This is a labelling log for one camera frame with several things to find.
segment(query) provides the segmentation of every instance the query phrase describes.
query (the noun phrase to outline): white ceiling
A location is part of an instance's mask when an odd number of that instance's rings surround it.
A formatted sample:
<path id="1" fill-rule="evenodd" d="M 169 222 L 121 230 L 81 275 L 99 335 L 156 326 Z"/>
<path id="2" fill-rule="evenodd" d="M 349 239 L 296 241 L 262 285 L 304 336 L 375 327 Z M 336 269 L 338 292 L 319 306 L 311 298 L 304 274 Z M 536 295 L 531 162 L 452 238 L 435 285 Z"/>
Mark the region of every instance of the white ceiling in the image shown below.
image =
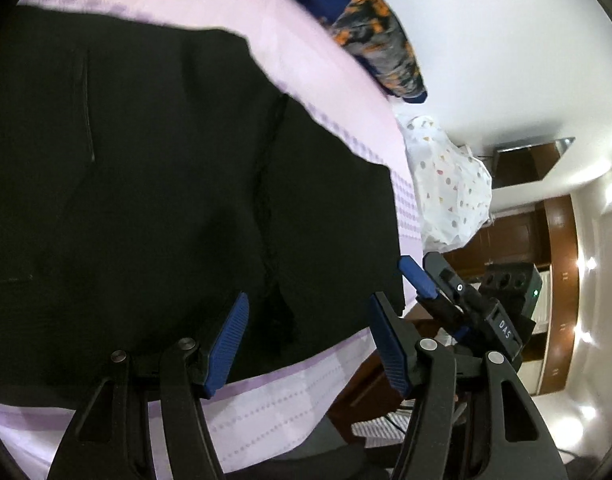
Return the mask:
<path id="1" fill-rule="evenodd" d="M 493 210 L 570 192 L 612 166 L 612 23 L 596 0 L 387 0 L 434 117 L 474 152 L 536 135 L 577 137 L 542 182 L 495 190 Z"/>
<path id="2" fill-rule="evenodd" d="M 597 268 L 580 270 L 578 332 L 588 332 L 591 342 L 577 337 L 566 391 L 580 405 L 593 405 L 595 420 L 586 423 L 587 442 L 597 456 L 612 445 L 612 170 L 571 193 L 580 257 L 593 257 Z"/>

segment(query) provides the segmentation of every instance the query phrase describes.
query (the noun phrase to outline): black fabric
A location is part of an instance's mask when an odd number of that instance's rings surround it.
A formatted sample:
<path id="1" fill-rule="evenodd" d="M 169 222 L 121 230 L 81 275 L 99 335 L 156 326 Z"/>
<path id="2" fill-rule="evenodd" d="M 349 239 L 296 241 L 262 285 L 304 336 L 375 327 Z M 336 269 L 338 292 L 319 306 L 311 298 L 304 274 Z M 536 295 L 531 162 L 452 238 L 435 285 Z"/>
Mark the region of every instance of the black fabric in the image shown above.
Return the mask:
<path id="1" fill-rule="evenodd" d="M 73 408 L 234 291 L 229 381 L 403 307 L 388 169 L 317 125 L 244 39 L 19 7 L 0 38 L 0 402 Z"/>
<path id="2" fill-rule="evenodd" d="M 226 480 L 388 480 L 385 469 L 366 460 L 361 444 L 297 460 L 267 460 L 225 475 Z"/>

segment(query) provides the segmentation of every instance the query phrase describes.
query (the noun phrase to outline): purple stripe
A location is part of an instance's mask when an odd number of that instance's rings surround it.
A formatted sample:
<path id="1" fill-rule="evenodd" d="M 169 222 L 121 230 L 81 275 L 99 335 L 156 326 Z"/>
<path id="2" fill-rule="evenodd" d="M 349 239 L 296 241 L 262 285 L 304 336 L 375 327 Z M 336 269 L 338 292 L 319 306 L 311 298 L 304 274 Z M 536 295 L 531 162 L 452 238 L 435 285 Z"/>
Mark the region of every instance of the purple stripe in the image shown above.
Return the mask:
<path id="1" fill-rule="evenodd" d="M 322 362 L 327 357 L 330 357 L 345 346 L 348 346 L 350 345 L 350 343 L 365 337 L 369 333 L 370 329 L 365 328 L 357 332 L 355 335 L 350 336 L 348 339 L 345 339 L 341 343 L 338 343 L 335 346 L 331 346 L 331 348 L 324 350 L 323 352 L 320 352 L 319 354 L 309 359 L 306 359 L 305 361 L 301 361 L 297 364 L 287 366 L 286 368 L 280 368 L 279 370 L 275 370 L 274 372 L 270 372 L 269 374 L 253 377 L 251 379 L 244 379 L 243 381 L 238 381 L 236 383 L 226 384 L 226 386 L 218 390 L 217 393 L 215 393 L 215 396 L 208 402 L 217 402 L 218 400 L 224 400 L 239 394 L 245 394 L 250 390 L 255 390 L 256 388 L 264 386 L 265 384 L 271 383 L 273 381 L 278 381 L 279 379 L 283 379 L 285 377 L 288 377 L 289 375 L 293 375 L 298 372 L 303 372 L 307 368 L 311 368 L 317 363 Z"/>
<path id="2" fill-rule="evenodd" d="M 46 413 L 36 412 L 38 408 L 29 408 L 29 410 L 32 411 L 17 413 L 6 411 L 6 407 L 0 408 L 0 426 L 10 430 L 66 431 L 75 413 L 59 408 L 47 408 L 55 411 Z"/>
<path id="3" fill-rule="evenodd" d="M 360 330 L 355 335 L 350 336 L 341 343 L 320 352 L 319 354 L 306 359 L 297 364 L 281 368 L 269 374 L 259 377 L 253 377 L 237 383 L 226 384 L 223 388 L 217 391 L 215 396 L 206 401 L 206 403 L 217 402 L 218 400 L 229 399 L 239 394 L 244 394 L 256 388 L 260 388 L 273 381 L 278 381 L 290 375 L 303 372 L 304 370 L 321 363 L 327 357 L 335 354 L 350 343 L 355 342 L 369 334 L 369 329 Z M 29 412 L 19 413 L 7 411 L 7 406 L 0 407 L 0 426 L 11 430 L 28 430 L 28 431 L 65 431 L 70 424 L 70 420 L 75 412 L 65 410 L 63 408 L 29 408 Z M 161 405 L 157 403 L 150 407 L 149 413 L 151 416 L 161 416 Z"/>
<path id="4" fill-rule="evenodd" d="M 67 12 L 94 12 L 108 14 L 123 20 L 136 20 L 144 23 L 155 23 L 154 17 L 148 12 L 134 12 L 127 6 L 105 0 L 19 0 L 18 5 L 39 5 L 48 9 L 56 8 Z"/>

